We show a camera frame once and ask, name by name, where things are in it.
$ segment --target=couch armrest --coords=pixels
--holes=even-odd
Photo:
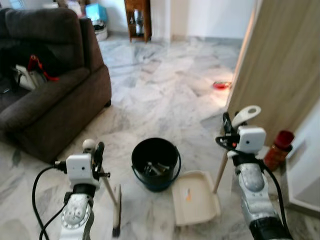
[[[68,71],[59,77],[59,81],[49,81],[31,91],[0,113],[0,129],[16,132],[34,123],[50,107],[83,82],[89,73],[84,67]]]
[[[79,21],[82,33],[84,64],[93,73],[104,64],[104,60],[91,20],[89,18],[81,18]]]

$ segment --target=red bottle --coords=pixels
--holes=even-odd
[[[264,164],[271,170],[275,171],[285,160],[288,153],[292,150],[291,142],[295,138],[290,131],[280,131],[276,139],[264,157]]]

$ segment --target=black cable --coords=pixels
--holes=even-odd
[[[44,236],[44,233],[46,232],[46,228],[48,227],[48,225],[64,210],[66,205],[67,204],[64,204],[63,207],[43,226],[39,235],[39,240],[42,240],[42,237]]]
[[[44,224],[43,224],[42,221],[41,221],[41,218],[40,218],[40,216],[39,216],[39,213],[38,213],[38,210],[37,210],[37,206],[36,206],[36,187],[37,187],[37,183],[38,183],[38,181],[39,181],[40,176],[41,176],[44,172],[46,172],[46,171],[48,171],[48,170],[50,170],[50,169],[53,169],[53,168],[54,168],[54,166],[49,166],[49,167],[43,169],[41,172],[39,172],[39,174],[36,176],[36,178],[35,178],[35,180],[34,180],[33,188],[32,188],[32,207],[33,207],[33,211],[34,211],[35,217],[36,217],[36,219],[38,220],[38,223],[39,223],[39,225],[40,225],[41,230],[44,229]],[[49,236],[48,236],[46,230],[44,230],[44,236],[45,236],[45,239],[46,239],[46,240],[49,240]]]
[[[272,171],[264,164],[263,161],[261,160],[258,160],[256,158],[253,158],[252,157],[252,154],[249,154],[249,153],[245,153],[243,151],[239,151],[239,150],[236,150],[234,149],[233,147],[230,147],[230,146],[227,146],[225,144],[223,144],[221,142],[221,140],[224,140],[225,138],[223,136],[218,136],[215,138],[215,142],[222,148],[224,149],[227,149],[229,151],[233,151],[241,156],[250,156],[250,159],[251,160],[254,160],[263,170],[266,170],[267,173],[270,175],[271,179],[273,180],[274,182],[274,185],[276,187],[276,191],[277,191],[277,194],[278,194],[278,199],[279,199],[279,205],[280,205],[280,212],[281,212],[281,218],[282,218],[282,223],[283,223],[283,226],[284,228],[286,229],[287,233],[291,236],[290,234],[290,231],[289,231],[289,228],[288,228],[288,224],[287,224],[287,219],[286,219],[286,214],[285,214],[285,206],[284,206],[284,201],[283,201],[283,197],[282,197],[282,192],[281,192],[281,188],[280,188],[280,185],[275,177],[275,175],[272,173]]]

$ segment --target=beige dustpan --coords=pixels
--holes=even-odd
[[[207,171],[189,171],[172,185],[177,226],[210,221],[221,214],[214,183]]]

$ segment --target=gray couch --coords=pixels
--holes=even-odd
[[[91,21],[69,9],[1,9],[0,49],[23,41],[45,44],[68,71],[36,90],[0,95],[0,135],[51,162],[111,104],[109,71]]]

